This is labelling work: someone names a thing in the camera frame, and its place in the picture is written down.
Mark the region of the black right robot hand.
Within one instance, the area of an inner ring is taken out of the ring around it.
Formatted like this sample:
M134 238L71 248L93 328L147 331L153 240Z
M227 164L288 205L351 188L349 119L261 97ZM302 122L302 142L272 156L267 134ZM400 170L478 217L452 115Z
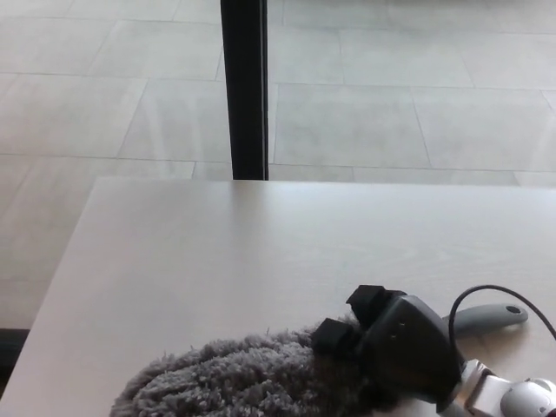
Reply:
M360 285L347 304L356 323L323 321L312 333L313 352L355 364L393 394L446 410L465 362L447 323L418 297L377 285Z

